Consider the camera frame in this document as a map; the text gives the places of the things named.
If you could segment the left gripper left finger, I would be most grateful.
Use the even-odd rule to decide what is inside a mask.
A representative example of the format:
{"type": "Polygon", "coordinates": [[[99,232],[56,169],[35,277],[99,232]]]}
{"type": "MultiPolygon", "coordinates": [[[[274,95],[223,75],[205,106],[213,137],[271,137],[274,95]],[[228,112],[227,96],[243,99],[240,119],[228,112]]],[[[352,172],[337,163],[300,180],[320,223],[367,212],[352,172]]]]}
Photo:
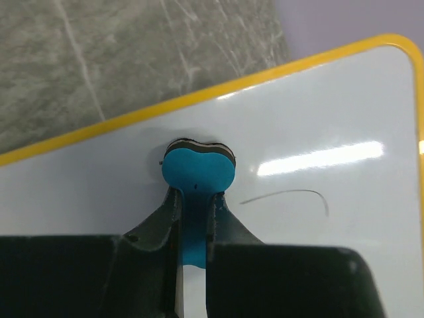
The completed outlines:
{"type": "Polygon", "coordinates": [[[179,317],[181,195],[123,235],[1,237],[2,317],[179,317]]]}

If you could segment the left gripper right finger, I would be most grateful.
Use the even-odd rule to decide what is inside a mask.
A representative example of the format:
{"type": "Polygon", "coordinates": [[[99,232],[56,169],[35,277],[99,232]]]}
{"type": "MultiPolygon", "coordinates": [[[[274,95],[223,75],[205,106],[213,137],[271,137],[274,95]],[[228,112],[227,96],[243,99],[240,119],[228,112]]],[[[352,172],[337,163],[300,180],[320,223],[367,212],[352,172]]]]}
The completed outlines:
{"type": "Polygon", "coordinates": [[[374,279],[356,251],[265,244],[217,194],[208,213],[209,317],[383,317],[374,279]]]}

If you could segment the blue whiteboard eraser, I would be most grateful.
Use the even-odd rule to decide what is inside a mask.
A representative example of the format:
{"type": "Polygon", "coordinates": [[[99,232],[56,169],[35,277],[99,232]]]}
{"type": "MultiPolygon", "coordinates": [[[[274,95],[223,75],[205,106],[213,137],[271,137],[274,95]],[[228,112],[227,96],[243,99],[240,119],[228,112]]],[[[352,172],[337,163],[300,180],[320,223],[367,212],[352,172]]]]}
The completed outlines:
{"type": "Polygon", "coordinates": [[[184,265],[206,267],[208,213],[214,196],[232,184],[235,169],[235,155],[222,143],[180,138],[168,145],[162,175],[182,195],[184,265]]]}

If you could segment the yellow framed whiteboard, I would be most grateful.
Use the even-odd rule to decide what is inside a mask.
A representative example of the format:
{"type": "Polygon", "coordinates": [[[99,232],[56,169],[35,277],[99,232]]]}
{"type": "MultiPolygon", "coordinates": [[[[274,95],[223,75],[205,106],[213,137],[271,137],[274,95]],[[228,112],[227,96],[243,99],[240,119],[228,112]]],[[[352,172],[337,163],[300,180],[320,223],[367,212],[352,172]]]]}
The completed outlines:
{"type": "Polygon", "coordinates": [[[235,154],[226,198],[268,243],[346,246],[388,317],[423,316],[423,57],[375,36],[1,156],[1,234],[121,234],[177,138],[235,154]]]}

